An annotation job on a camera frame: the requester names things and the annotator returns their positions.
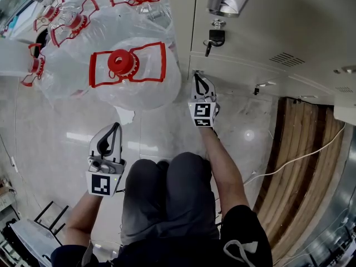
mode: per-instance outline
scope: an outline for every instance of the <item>cable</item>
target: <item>cable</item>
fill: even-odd
[[[9,157],[11,166],[12,166],[12,167],[15,167],[15,165],[14,165],[14,164],[12,163],[12,161],[11,161],[10,154],[8,153],[8,151],[7,151],[7,149],[6,149],[6,146],[5,146],[5,143],[4,143],[3,139],[2,139],[1,134],[0,134],[0,139],[1,139],[2,145],[4,146],[4,149],[5,149],[5,151],[6,151],[6,154],[7,154],[7,156]]]
[[[13,211],[15,212],[16,217],[18,218],[18,220],[20,220],[20,217],[19,217],[18,214],[17,214],[17,211],[18,211],[18,205],[17,205],[17,200],[16,200],[17,192],[16,192],[16,190],[14,190],[14,189],[9,189],[9,192],[11,192],[11,194],[13,194],[13,198],[15,199],[16,210],[14,209],[14,207],[13,207],[12,205],[10,205],[10,207],[11,207],[11,208],[13,209]]]
[[[293,262],[293,261],[294,261],[295,259],[297,259],[297,258],[300,258],[300,257],[302,257],[302,256],[304,256],[304,255],[309,255],[309,254],[311,254],[313,251],[311,251],[311,252],[309,252],[309,253],[305,253],[305,254],[300,254],[300,253],[302,253],[304,250],[306,250],[308,247],[310,247],[311,244],[316,241],[316,239],[318,239],[319,237],[321,237],[321,235],[322,235],[329,227],[331,227],[331,226],[338,220],[338,218],[341,216],[341,214],[342,214],[343,212],[345,212],[346,210],[349,210],[349,209],[350,209],[351,201],[352,201],[352,198],[353,198],[355,192],[356,192],[356,185],[355,185],[355,187],[354,187],[354,189],[353,189],[353,192],[352,192],[352,194],[351,194],[351,197],[350,197],[350,200],[349,200],[349,203],[348,203],[347,208],[344,209],[344,210],[342,210],[342,212],[336,217],[336,219],[335,219],[330,225],[328,225],[310,244],[308,244],[301,252],[299,252],[299,254],[294,255],[294,256],[292,256],[292,257],[281,258],[281,259],[279,259],[276,263],[274,263],[273,265],[277,264],[279,261],[281,261],[281,260],[283,260],[283,259],[287,259],[287,260],[288,260],[288,259],[292,259],[291,261],[287,262],[286,264],[284,264],[284,265],[282,266],[282,267],[284,267],[284,266],[288,265],[289,263]],[[346,225],[346,223],[347,223],[347,222],[345,222],[345,224],[343,224],[342,226],[340,226],[339,228],[337,228],[332,234],[335,234],[335,232],[337,232],[339,229],[343,228],[343,227]],[[330,236],[331,236],[332,234],[330,234],[322,243],[320,243],[320,244],[318,245],[318,247],[321,246],[321,244],[323,244],[325,241],[327,241],[327,240],[330,238]]]
[[[19,90],[19,87],[20,87],[20,78],[18,79],[18,83],[17,83],[17,90],[16,90],[16,98],[15,98],[15,108],[14,108],[14,143],[15,143],[15,152],[14,152],[14,158],[16,160],[16,152],[17,152],[17,143],[16,143],[16,112],[17,112],[17,99],[18,99],[18,90]],[[22,174],[20,173],[20,171],[18,172],[20,174],[20,177],[22,179],[22,185],[24,187],[24,190],[25,190],[25,193],[26,193],[26,203],[28,205],[28,194],[27,194],[27,189],[26,189],[26,181],[24,180],[24,178],[22,177]],[[34,200],[36,201],[37,205],[39,206],[39,209],[42,211],[42,208],[40,206],[40,204],[38,203],[37,199],[36,199],[36,196],[34,195],[34,193],[32,192],[32,195],[33,195],[33,198]]]
[[[246,183],[244,183],[244,186],[246,186],[248,183],[252,182],[253,180],[257,179],[258,177],[264,177],[264,176],[269,176],[269,175],[276,174],[277,172],[279,172],[280,170],[282,170],[286,165],[288,165],[288,164],[290,164],[290,163],[292,163],[292,162],[294,162],[294,161],[303,159],[303,158],[305,158],[305,157],[307,157],[307,156],[313,155],[313,154],[315,154],[315,153],[317,153],[317,152],[323,150],[324,148],[326,148],[327,146],[329,146],[330,144],[333,143],[333,141],[338,137],[338,135],[344,130],[345,126],[346,126],[346,123],[344,124],[343,128],[342,128],[341,130],[339,130],[339,132],[334,136],[334,138],[333,138],[332,140],[330,140],[330,141],[329,141],[326,145],[324,145],[322,148],[320,148],[320,149],[318,149],[318,150],[315,150],[314,152],[311,152],[311,153],[309,153],[309,154],[306,154],[306,155],[303,155],[303,156],[301,156],[301,157],[298,157],[298,158],[296,158],[296,159],[290,160],[290,161],[288,161],[287,163],[283,164],[283,165],[281,166],[281,168],[279,168],[278,170],[276,170],[276,171],[274,171],[274,172],[272,172],[272,173],[261,174],[261,175],[258,175],[258,176],[256,176],[256,177],[253,177],[251,180],[249,180],[249,181],[247,181]]]

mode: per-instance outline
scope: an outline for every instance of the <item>vent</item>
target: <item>vent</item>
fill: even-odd
[[[296,58],[296,57],[289,55],[288,53],[285,53],[285,52],[282,52],[279,55],[276,55],[276,56],[270,58],[269,60],[272,60],[277,63],[281,63],[288,67],[300,65],[305,62],[305,61],[300,60],[299,58]]]
[[[335,87],[335,89],[340,91],[341,93],[353,93],[354,92],[351,90],[350,87],[345,87],[345,86]]]

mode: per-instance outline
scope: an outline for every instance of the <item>cabinet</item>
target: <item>cabinet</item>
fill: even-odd
[[[276,86],[261,92],[319,97],[309,102],[332,104],[336,94],[356,94],[356,73],[341,70],[356,65],[356,0],[247,0],[235,18],[209,13],[208,0],[170,1],[179,56],[185,61],[190,56],[185,71],[203,70],[249,90],[274,80]],[[216,18],[226,22],[225,44],[213,47],[206,58],[203,41]]]

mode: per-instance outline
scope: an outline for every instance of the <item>person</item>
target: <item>person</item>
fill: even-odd
[[[145,159],[133,164],[116,259],[98,263],[92,254],[90,234],[102,197],[86,192],[68,220],[65,245],[51,255],[52,266],[272,266],[268,239],[249,208],[239,169],[211,128],[199,130],[210,161],[184,152],[170,164]],[[219,192],[220,234],[211,172]]]

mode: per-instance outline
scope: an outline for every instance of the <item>cabinet door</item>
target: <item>cabinet door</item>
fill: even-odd
[[[204,71],[206,75],[222,79],[227,83],[248,88],[253,92],[256,84],[285,76],[283,71],[259,67],[243,60],[221,60],[214,57],[191,56],[190,69]]]
[[[226,41],[211,49],[210,58],[258,63],[310,81],[326,94],[339,87],[356,92],[353,75],[334,73],[356,64],[356,0],[248,0],[237,18],[210,14],[207,2],[196,0],[192,55],[205,52],[203,41],[219,18],[226,22]]]

